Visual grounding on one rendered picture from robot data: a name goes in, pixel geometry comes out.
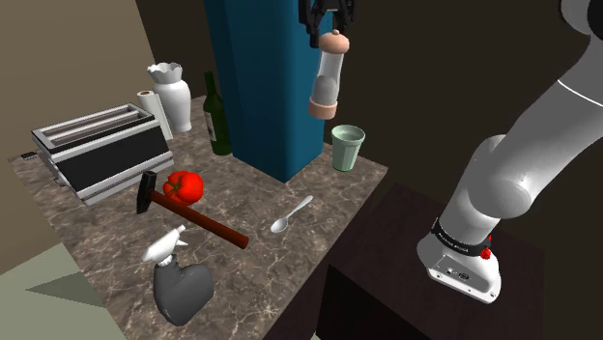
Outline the dark robot stand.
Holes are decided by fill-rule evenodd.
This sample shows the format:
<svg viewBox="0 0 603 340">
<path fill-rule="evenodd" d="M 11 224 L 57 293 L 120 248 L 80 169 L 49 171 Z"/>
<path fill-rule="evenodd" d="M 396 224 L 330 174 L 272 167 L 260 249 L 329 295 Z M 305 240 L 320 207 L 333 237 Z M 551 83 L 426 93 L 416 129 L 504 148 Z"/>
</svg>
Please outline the dark robot stand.
<svg viewBox="0 0 603 340">
<path fill-rule="evenodd" d="M 346 228 L 330 255 L 321 340 L 545 340 L 543 251 L 495 230 L 502 289 L 482 303 L 431 279 L 416 254 L 442 209 L 397 184 Z"/>
</svg>

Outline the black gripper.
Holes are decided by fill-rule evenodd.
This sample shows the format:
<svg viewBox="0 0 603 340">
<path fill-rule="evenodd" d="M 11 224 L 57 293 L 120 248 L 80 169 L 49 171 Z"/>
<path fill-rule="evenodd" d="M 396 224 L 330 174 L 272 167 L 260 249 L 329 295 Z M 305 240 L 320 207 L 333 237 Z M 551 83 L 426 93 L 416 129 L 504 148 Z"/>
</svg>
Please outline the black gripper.
<svg viewBox="0 0 603 340">
<path fill-rule="evenodd" d="M 341 34 L 354 21 L 356 0 L 299 0 L 299 23 L 305 27 L 309 45 L 319 47 L 319 26 L 326 12 L 333 12 L 333 28 Z"/>
</svg>

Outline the pale green cup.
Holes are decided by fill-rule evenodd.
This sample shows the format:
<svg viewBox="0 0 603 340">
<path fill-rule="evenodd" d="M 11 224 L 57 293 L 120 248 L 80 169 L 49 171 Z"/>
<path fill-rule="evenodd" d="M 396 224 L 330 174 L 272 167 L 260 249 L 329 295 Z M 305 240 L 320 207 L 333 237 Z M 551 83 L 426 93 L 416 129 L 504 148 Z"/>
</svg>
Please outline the pale green cup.
<svg viewBox="0 0 603 340">
<path fill-rule="evenodd" d="M 339 125 L 331 130 L 332 167 L 341 172 L 351 171 L 355 165 L 365 132 L 355 126 Z"/>
</svg>

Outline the silver and black toaster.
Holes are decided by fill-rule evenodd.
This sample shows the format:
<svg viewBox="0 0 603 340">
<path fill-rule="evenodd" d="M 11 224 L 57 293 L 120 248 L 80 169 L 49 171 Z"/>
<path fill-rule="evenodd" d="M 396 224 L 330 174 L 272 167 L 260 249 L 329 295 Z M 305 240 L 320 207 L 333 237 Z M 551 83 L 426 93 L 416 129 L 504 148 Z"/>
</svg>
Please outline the silver and black toaster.
<svg viewBox="0 0 603 340">
<path fill-rule="evenodd" d="M 90 206 L 174 164 L 158 119 L 126 103 L 31 131 L 55 182 Z"/>
</svg>

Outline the grey spray bottle, white nozzle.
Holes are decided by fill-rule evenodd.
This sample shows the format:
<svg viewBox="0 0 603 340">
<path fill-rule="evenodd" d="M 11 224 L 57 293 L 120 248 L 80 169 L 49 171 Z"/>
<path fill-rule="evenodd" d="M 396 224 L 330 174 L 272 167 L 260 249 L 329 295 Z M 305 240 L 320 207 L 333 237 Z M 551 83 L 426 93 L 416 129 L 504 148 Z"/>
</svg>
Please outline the grey spray bottle, white nozzle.
<svg viewBox="0 0 603 340">
<path fill-rule="evenodd" d="M 143 262 L 154 266 L 153 293 L 158 312 L 173 326 L 185 326 L 214 296 L 214 281 L 203 264 L 180 267 L 176 246 L 187 245 L 180 237 L 180 225 L 150 244 L 142 253 Z"/>
</svg>

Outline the red tomato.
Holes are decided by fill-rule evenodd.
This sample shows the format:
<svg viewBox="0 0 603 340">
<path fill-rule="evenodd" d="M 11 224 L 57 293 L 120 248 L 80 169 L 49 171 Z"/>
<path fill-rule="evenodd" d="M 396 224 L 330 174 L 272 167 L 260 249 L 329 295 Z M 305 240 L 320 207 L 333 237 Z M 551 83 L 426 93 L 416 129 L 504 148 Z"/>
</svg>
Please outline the red tomato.
<svg viewBox="0 0 603 340">
<path fill-rule="evenodd" d="M 190 206 L 203 196 L 204 184 L 196 173 L 179 171 L 171 174 L 162 187 L 163 193 L 170 199 Z"/>
</svg>

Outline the tall blue block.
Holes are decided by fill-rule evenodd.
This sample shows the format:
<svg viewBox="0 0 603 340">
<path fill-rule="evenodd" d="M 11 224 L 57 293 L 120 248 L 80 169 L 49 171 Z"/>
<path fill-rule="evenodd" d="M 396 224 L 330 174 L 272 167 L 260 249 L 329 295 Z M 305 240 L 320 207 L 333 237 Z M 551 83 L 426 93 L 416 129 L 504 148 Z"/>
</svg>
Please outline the tall blue block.
<svg viewBox="0 0 603 340">
<path fill-rule="evenodd" d="M 234 157 L 288 182 L 323 150 L 308 115 L 319 51 L 300 22 L 315 0 L 203 0 Z"/>
</svg>

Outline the white paper towel roll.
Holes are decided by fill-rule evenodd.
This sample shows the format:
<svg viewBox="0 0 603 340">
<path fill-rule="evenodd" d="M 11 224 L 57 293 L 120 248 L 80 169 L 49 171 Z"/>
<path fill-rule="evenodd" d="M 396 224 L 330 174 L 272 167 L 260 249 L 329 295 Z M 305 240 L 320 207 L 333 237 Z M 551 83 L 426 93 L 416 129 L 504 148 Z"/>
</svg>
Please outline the white paper towel roll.
<svg viewBox="0 0 603 340">
<path fill-rule="evenodd" d="M 159 95 L 153 91 L 141 91 L 137 93 L 140 102 L 140 107 L 145 111 L 154 115 L 159 121 L 159 125 L 165 140 L 171 140 L 173 134 L 168 124 L 167 117 L 164 113 Z"/>
</svg>

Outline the white vase with wavy rim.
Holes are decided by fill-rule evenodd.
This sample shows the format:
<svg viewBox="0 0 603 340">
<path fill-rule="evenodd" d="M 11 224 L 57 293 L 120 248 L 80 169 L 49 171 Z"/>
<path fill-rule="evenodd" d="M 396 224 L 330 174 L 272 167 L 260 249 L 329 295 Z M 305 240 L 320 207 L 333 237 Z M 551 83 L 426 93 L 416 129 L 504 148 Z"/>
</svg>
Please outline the white vase with wavy rim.
<svg viewBox="0 0 603 340">
<path fill-rule="evenodd" d="M 176 132 L 191 130 L 191 92 L 183 80 L 180 64 L 161 62 L 147 68 L 154 81 L 153 91 L 158 94 L 163 111 Z"/>
</svg>

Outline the dark green wine bottle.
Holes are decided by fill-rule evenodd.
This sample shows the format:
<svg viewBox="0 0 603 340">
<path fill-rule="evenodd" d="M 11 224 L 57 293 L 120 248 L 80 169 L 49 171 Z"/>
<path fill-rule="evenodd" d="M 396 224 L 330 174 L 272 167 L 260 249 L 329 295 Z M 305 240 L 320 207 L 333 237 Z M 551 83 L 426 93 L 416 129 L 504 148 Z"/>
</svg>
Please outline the dark green wine bottle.
<svg viewBox="0 0 603 340">
<path fill-rule="evenodd" d="M 203 103 L 203 112 L 212 149 L 218 156 L 227 156 L 232 153 L 232 147 L 223 100 L 217 92 L 214 74 L 211 71 L 205 71 L 204 79 L 207 95 Z"/>
</svg>

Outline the pink clear pepper grinder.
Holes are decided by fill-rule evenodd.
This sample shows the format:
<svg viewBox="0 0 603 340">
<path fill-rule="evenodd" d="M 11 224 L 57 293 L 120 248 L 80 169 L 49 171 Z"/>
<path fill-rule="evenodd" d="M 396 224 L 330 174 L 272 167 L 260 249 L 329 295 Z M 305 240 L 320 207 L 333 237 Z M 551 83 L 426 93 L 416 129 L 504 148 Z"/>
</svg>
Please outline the pink clear pepper grinder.
<svg viewBox="0 0 603 340">
<path fill-rule="evenodd" d="M 349 39 L 337 29 L 319 37 L 320 58 L 308 106 L 311 117 L 330 120 L 335 116 L 341 69 L 349 48 Z"/>
</svg>

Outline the silver spoon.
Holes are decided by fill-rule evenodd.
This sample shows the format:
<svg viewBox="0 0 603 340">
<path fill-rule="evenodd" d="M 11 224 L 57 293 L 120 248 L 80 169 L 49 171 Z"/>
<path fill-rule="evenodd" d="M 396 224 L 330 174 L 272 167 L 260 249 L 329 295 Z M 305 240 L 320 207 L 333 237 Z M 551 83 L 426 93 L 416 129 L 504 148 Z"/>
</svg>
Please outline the silver spoon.
<svg viewBox="0 0 603 340">
<path fill-rule="evenodd" d="M 288 224 L 289 224 L 289 218 L 296 213 L 297 211 L 299 211 L 300 209 L 302 209 L 303 207 L 305 207 L 308 203 L 310 203 L 313 200 L 313 196 L 312 195 L 308 195 L 306 196 L 302 201 L 300 201 L 288 214 L 280 217 L 278 220 L 276 220 L 273 225 L 271 226 L 271 232 L 272 233 L 280 233 L 283 232 L 284 230 L 287 229 Z"/>
</svg>

